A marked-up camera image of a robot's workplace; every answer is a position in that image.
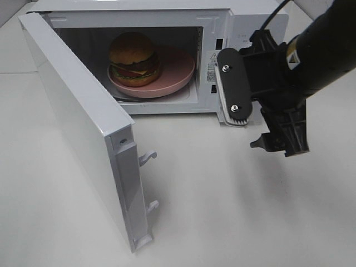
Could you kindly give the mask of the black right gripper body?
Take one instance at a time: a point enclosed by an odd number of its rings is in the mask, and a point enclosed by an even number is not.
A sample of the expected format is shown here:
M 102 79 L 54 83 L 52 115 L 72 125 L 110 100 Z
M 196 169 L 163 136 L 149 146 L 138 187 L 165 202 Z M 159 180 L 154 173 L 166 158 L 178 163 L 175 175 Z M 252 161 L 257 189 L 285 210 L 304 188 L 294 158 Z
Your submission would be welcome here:
M 289 110 L 305 102 L 300 86 L 288 77 L 286 48 L 283 42 L 267 50 L 256 46 L 239 50 L 243 56 L 252 99 L 259 101 L 269 111 Z

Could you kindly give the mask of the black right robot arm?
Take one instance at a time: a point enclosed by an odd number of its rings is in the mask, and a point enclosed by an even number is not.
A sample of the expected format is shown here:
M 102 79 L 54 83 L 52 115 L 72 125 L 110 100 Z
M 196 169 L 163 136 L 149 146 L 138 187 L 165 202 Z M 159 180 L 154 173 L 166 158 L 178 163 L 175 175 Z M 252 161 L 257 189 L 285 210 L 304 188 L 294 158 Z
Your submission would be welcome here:
M 250 40 L 240 54 L 269 129 L 250 146 L 285 156 L 308 152 L 306 100 L 355 68 L 355 2 L 334 1 L 288 43 L 277 44 L 267 29 Z

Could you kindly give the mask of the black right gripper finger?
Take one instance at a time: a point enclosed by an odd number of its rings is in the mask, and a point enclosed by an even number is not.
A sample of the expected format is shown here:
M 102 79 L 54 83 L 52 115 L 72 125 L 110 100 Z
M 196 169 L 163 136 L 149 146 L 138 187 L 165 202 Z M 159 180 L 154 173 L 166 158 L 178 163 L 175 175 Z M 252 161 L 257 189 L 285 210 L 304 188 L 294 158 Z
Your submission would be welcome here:
M 285 157 L 309 152 L 306 127 L 306 107 L 283 111 L 265 111 L 261 114 L 269 132 L 262 133 L 251 148 L 261 148 L 267 152 L 284 151 Z
M 252 50 L 276 50 L 278 44 L 273 39 L 268 29 L 259 29 L 254 31 L 249 41 Z

